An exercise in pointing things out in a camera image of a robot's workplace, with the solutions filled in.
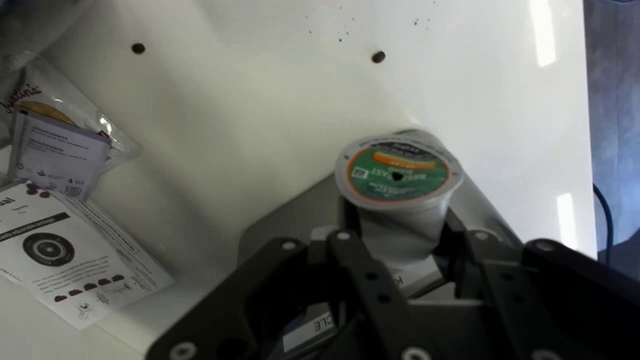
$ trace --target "round container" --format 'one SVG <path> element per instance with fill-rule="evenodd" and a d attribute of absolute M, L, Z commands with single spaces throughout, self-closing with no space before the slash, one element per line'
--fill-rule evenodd
<path fill-rule="evenodd" d="M 437 245 L 447 199 L 462 178 L 457 160 L 437 138 L 418 129 L 358 139 L 336 164 L 344 197 L 420 234 L 430 249 Z"/>

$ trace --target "white panel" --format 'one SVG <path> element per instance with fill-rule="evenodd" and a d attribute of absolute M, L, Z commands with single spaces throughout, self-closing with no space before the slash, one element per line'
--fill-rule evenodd
<path fill-rule="evenodd" d="M 177 278 L 102 323 L 139 351 L 365 133 L 431 129 L 522 237 L 596 251 L 577 0 L 109 0 L 47 57 L 143 148 L 96 192 Z"/>

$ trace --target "container lid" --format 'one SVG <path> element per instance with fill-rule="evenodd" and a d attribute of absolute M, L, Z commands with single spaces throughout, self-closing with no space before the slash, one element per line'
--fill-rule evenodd
<path fill-rule="evenodd" d="M 336 182 L 358 207 L 415 210 L 450 196 L 462 182 L 462 168 L 428 135 L 391 133 L 345 145 L 336 164 Z"/>

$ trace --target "green label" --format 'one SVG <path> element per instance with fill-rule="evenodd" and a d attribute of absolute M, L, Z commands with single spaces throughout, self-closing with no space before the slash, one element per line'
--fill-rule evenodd
<path fill-rule="evenodd" d="M 401 141 L 374 144 L 350 162 L 350 183 L 371 199 L 428 196 L 447 179 L 447 174 L 437 156 Z"/>

